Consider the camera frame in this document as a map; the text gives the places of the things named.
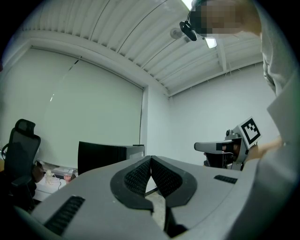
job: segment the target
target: black office chair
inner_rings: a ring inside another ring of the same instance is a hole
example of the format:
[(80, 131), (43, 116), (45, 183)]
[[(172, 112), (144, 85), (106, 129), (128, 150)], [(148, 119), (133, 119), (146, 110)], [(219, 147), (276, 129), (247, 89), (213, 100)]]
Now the black office chair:
[(12, 129), (5, 154), (4, 173), (7, 181), (7, 191), (13, 196), (14, 204), (29, 210), (34, 206), (33, 196), (37, 188), (32, 178), (34, 157), (41, 138), (34, 135), (35, 123), (20, 119)]

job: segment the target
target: ceiling light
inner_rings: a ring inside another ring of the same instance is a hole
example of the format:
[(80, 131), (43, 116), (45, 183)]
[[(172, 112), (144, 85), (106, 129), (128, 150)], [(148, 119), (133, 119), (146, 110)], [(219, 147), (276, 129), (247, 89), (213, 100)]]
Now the ceiling light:
[(204, 37), (203, 40), (206, 41), (208, 48), (214, 48), (217, 46), (217, 41), (214, 37)]
[(193, 1), (193, 0), (181, 0), (181, 1), (183, 1), (183, 3), (187, 6), (187, 8), (188, 8), (189, 10), (192, 9), (192, 1)]

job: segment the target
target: desk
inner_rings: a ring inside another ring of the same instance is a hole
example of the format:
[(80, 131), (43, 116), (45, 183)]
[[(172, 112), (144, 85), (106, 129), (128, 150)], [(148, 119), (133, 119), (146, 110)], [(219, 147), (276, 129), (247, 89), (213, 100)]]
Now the desk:
[(55, 181), (53, 185), (49, 185), (46, 184), (46, 177), (44, 176), (40, 182), (36, 183), (36, 185), (37, 189), (33, 199), (42, 202), (52, 193), (55, 193), (58, 189), (64, 187), (66, 185), (66, 181), (64, 179), (59, 179), (58, 181)]

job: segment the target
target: computer monitor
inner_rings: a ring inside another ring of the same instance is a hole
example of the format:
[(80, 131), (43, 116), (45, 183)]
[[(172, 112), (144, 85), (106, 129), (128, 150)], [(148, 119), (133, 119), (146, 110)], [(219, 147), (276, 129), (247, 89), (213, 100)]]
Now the computer monitor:
[(114, 146), (79, 142), (78, 174), (127, 159), (142, 157), (144, 154), (144, 145)]

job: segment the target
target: white wall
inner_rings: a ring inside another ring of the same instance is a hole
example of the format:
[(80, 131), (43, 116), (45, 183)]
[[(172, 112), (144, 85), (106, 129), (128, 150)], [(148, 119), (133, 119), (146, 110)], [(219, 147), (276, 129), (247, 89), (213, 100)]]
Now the white wall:
[[(177, 159), (172, 140), (170, 100), (153, 87), (143, 92), (141, 144), (146, 146), (146, 155)], [(156, 187), (150, 178), (146, 192)]]
[(139, 144), (142, 89), (90, 63), (29, 49), (0, 85), (0, 141), (17, 120), (36, 123), (38, 158), (77, 167), (79, 141)]
[(173, 96), (172, 138), (177, 159), (202, 165), (206, 160), (194, 150), (195, 142), (223, 140), (232, 129), (253, 116), (262, 134), (260, 143), (272, 141), (279, 132), (267, 112), (275, 94), (263, 77), (262, 64), (242, 68), (209, 80)]

